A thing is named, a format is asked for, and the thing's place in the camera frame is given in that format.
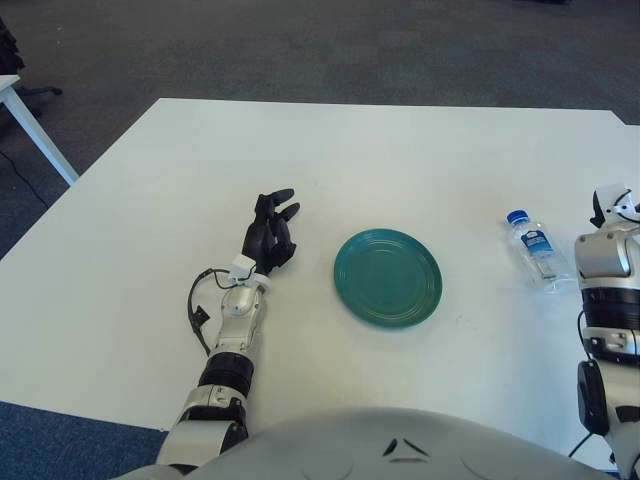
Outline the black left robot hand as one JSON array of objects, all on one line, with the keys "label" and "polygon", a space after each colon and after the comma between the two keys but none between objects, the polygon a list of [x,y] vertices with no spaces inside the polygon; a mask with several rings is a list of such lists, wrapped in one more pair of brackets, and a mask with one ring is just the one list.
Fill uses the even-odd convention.
[{"label": "black left robot hand", "polygon": [[283,189],[258,196],[253,222],[249,225],[242,254],[255,261],[255,272],[268,276],[275,267],[282,267],[294,255],[288,222],[300,209],[298,202],[281,211],[276,208],[294,196],[293,189]]}]

